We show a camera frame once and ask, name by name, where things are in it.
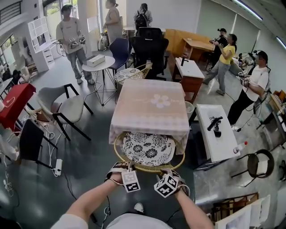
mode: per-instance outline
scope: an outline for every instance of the cap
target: cap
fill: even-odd
[[[262,57],[266,61],[266,63],[268,63],[268,55],[266,54],[266,52],[260,51],[257,55],[258,57]]]
[[[219,32],[227,32],[225,28],[218,29]]]
[[[63,13],[64,11],[71,9],[73,6],[72,5],[64,5],[61,9],[61,12]]]

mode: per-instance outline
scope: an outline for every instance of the trash can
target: trash can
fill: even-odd
[[[185,101],[185,104],[186,104],[187,115],[188,115],[188,120],[189,120],[194,111],[194,106],[190,102],[187,102],[187,101]]]

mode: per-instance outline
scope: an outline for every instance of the bag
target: bag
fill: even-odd
[[[145,14],[139,14],[138,17],[136,18],[135,20],[135,27],[136,27],[136,30],[138,31],[139,28],[141,27],[148,27],[147,26],[147,18],[145,16]]]
[[[107,38],[103,36],[98,42],[98,50],[105,51],[107,49]]]

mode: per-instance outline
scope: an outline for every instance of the yellow shirt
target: yellow shirt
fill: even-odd
[[[228,59],[225,59],[223,57],[223,55],[221,54],[219,60],[224,64],[231,64],[231,59],[234,56],[234,54],[236,53],[236,48],[234,46],[227,45],[223,48],[223,51],[225,54],[228,54],[228,51],[230,51],[231,56]]]

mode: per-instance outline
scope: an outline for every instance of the blue chair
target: blue chair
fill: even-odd
[[[115,75],[117,73],[117,69],[123,65],[127,68],[127,61],[131,54],[131,45],[128,39],[116,38],[116,40],[110,45],[109,49],[115,58],[115,63],[110,67]]]

